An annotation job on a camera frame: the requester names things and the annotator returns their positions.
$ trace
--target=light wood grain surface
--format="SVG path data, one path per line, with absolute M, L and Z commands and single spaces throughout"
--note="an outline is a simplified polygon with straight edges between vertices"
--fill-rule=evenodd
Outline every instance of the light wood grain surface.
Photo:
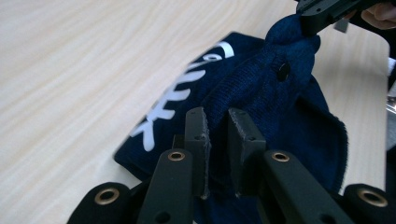
M 265 37 L 291 0 L 0 1 L 0 223 L 65 223 L 188 62 L 231 31 Z M 388 46 L 329 27 L 313 74 L 346 123 L 346 184 L 384 188 Z

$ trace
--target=human finger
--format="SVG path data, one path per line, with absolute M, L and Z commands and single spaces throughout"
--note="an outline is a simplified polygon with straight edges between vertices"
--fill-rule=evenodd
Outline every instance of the human finger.
M 396 22 L 396 7 L 391 2 L 377 4 L 374 15 L 379 21 Z
M 388 30 L 396 27 L 395 21 L 379 21 L 374 14 L 372 14 L 368 10 L 364 10 L 361 13 L 361 17 L 367 21 L 370 25 L 380 29 L 380 30 Z

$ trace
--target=white logo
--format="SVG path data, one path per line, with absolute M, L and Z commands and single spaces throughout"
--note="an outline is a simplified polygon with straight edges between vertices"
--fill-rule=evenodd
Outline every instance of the white logo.
M 224 57 L 233 57 L 233 48 L 227 42 L 219 42 L 214 48 L 222 48 L 224 50 Z M 168 101 L 183 101 L 189 97 L 191 90 L 176 91 L 178 84 L 193 82 L 205 75 L 205 70 L 188 72 L 193 68 L 199 67 L 206 63 L 213 63 L 222 60 L 218 54 L 206 54 L 203 56 L 204 61 L 200 63 L 191 63 L 187 68 L 187 73 L 180 76 L 172 86 L 170 86 L 164 93 L 163 97 L 146 115 L 146 120 L 140 123 L 130 133 L 131 137 L 135 137 L 143 133 L 143 147 L 146 151 L 151 151 L 155 147 L 153 123 L 156 119 L 171 119 L 175 115 L 175 110 L 164 109 Z

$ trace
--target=navy blue cloth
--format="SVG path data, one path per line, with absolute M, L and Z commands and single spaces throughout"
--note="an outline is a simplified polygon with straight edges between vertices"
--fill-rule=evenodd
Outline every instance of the navy blue cloth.
M 261 223 L 256 198 L 236 198 L 233 192 L 226 116 L 236 107 L 249 113 L 269 148 L 293 153 L 325 189 L 337 192 L 347 164 L 347 132 L 311 75 L 319 46 L 317 35 L 302 35 L 298 15 L 277 22 L 265 40 L 229 34 L 170 87 L 115 160 L 139 179 L 151 176 L 174 134 L 184 133 L 186 112 L 202 106 L 212 145 L 210 196 L 195 200 L 195 221 Z

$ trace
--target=table surface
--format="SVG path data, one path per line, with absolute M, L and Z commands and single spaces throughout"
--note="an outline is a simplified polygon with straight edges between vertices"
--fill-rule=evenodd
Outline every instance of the table surface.
M 65 223 L 187 64 L 231 31 L 264 38 L 294 1 L 0 1 L 0 223 Z M 319 33 L 313 74 L 345 124 L 344 186 L 384 188 L 389 47 Z

